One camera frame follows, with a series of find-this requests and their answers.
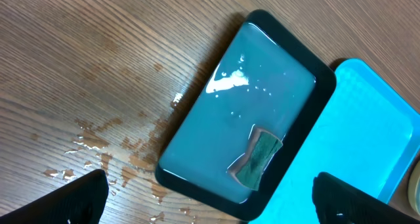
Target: blue tray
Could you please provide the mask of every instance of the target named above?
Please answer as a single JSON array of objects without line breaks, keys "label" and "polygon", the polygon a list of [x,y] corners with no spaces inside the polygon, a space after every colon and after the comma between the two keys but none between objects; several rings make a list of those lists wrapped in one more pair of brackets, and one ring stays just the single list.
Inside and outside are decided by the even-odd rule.
[{"label": "blue tray", "polygon": [[388,203],[420,147],[420,115],[365,62],[344,61],[337,88],[261,216],[319,223],[315,176],[326,171]]}]

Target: brown wood grain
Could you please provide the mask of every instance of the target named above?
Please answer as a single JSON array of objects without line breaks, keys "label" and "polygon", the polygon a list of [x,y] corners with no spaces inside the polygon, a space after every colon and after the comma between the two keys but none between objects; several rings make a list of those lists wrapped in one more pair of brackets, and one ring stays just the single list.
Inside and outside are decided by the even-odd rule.
[{"label": "brown wood grain", "polygon": [[[151,167],[244,16],[270,11],[327,64],[362,58],[420,111],[419,7],[420,0],[0,0],[0,215],[66,183],[43,174],[48,169],[80,177],[107,168],[116,195],[101,223],[153,216],[235,223],[157,185]],[[65,154],[84,132],[108,145]],[[411,213],[399,190],[392,206]]]}]

